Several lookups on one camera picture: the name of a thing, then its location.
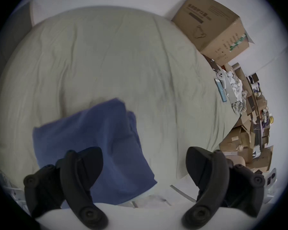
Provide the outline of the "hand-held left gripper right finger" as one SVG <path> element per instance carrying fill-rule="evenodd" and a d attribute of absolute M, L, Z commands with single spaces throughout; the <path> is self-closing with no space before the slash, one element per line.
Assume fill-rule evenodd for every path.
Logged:
<path fill-rule="evenodd" d="M 242 164 L 233 165 L 222 151 L 189 147 L 185 165 L 199 188 L 196 204 L 186 211 L 182 224 L 186 229 L 200 229 L 220 207 L 238 209 L 257 217 L 264 199 L 265 178 Z"/>

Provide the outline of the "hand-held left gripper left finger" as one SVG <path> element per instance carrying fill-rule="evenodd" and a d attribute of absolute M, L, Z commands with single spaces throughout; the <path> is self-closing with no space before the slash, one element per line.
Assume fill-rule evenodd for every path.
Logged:
<path fill-rule="evenodd" d="M 99 147 L 80 152 L 69 150 L 55 165 L 48 164 L 24 178 L 24 193 L 32 218 L 60 209 L 66 201 L 75 216 L 89 229 L 108 225 L 106 214 L 94 205 L 90 189 L 103 169 Z"/>

